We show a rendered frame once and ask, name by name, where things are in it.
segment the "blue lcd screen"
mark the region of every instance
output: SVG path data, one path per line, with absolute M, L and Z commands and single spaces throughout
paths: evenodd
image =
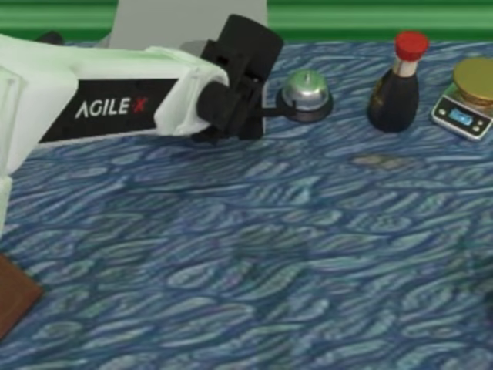
M 461 125 L 470 126 L 472 124 L 472 117 L 457 108 L 454 108 L 448 116 Z

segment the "red bottle cap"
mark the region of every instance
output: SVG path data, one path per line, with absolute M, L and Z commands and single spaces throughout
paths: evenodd
M 405 62 L 416 62 L 428 49 L 428 38 L 419 32 L 401 32 L 395 38 L 395 53 Z

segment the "black and white robotic arm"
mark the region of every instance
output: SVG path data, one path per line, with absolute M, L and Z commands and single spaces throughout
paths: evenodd
M 281 37 L 238 15 L 200 58 L 161 47 L 80 48 L 0 35 L 0 233 L 11 175 L 40 143 L 148 132 L 256 140 L 265 117 L 295 117 L 295 102 L 262 107 L 282 48 Z

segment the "green background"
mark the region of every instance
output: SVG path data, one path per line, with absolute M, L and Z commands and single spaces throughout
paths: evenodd
M 116 3 L 0 0 L 0 32 L 33 39 L 55 30 L 68 40 L 98 40 L 111 29 Z M 269 26 L 288 40 L 382 40 L 402 29 L 492 40 L 493 0 L 269 0 Z

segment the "scale display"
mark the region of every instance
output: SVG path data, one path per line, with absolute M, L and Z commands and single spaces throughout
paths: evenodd
M 480 140 L 493 123 L 491 107 L 473 106 L 466 102 L 452 84 L 431 111 L 435 123 L 469 140 Z

